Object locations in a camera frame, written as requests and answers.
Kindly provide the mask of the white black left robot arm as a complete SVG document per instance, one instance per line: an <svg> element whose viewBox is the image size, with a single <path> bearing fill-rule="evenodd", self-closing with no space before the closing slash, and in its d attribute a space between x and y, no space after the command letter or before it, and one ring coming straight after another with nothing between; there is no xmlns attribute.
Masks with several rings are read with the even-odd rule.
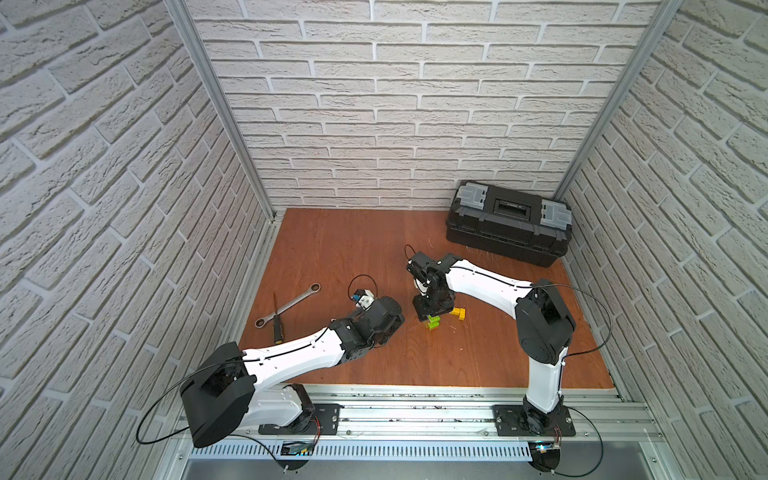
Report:
<svg viewBox="0 0 768 480"><path fill-rule="evenodd" d="M193 445L213 445L242 423L297 423L310 402L289 380L361 359L403 323L396 300L369 295L350 315L312 335L262 349L241 350L235 342L218 347L179 387Z"/></svg>

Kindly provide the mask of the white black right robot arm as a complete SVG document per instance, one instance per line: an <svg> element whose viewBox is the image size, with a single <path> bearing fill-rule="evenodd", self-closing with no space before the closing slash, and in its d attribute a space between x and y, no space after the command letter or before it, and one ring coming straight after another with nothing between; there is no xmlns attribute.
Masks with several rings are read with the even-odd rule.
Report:
<svg viewBox="0 0 768 480"><path fill-rule="evenodd" d="M549 281L514 280L482 269L456 255L433 260L418 252L407 263L419 294L413 305L421 321L454 309L455 295L466 294L508 314L529 358L529 382L518 414L518 428L536 436L573 436L564 406L562 376L576 329L557 288Z"/></svg>

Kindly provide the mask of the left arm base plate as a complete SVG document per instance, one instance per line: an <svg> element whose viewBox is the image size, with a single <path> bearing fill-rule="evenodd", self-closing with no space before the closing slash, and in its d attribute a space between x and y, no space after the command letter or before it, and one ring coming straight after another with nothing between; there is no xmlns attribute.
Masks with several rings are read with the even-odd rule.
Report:
<svg viewBox="0 0 768 480"><path fill-rule="evenodd" d="M316 435L335 436L338 432L342 406L335 403L314 404L314 410L303 412L287 426L260 425L261 435Z"/></svg>

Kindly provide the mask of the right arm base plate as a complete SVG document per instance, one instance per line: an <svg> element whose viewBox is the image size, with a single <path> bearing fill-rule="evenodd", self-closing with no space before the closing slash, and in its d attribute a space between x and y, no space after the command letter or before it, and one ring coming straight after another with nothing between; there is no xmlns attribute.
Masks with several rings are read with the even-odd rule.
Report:
<svg viewBox="0 0 768 480"><path fill-rule="evenodd" d="M523 404L492 406L493 420L499 437L574 437L575 426L569 409L557 405L548 413Z"/></svg>

